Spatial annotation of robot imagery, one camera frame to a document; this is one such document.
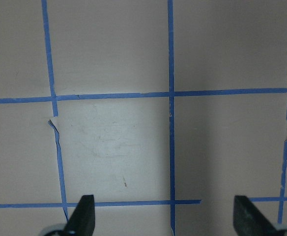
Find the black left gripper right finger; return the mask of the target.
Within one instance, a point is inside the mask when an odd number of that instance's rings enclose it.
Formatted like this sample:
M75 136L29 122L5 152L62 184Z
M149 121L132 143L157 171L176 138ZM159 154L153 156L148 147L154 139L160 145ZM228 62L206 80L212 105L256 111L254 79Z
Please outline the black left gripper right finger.
M248 197L236 195L233 202L233 227L238 236L280 236Z

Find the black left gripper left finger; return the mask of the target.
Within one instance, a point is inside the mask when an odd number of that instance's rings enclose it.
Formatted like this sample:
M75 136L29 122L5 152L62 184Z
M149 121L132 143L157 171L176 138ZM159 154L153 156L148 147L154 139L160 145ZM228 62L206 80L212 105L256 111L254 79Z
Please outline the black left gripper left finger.
M65 236L92 236L95 229L93 195L83 195L63 228Z

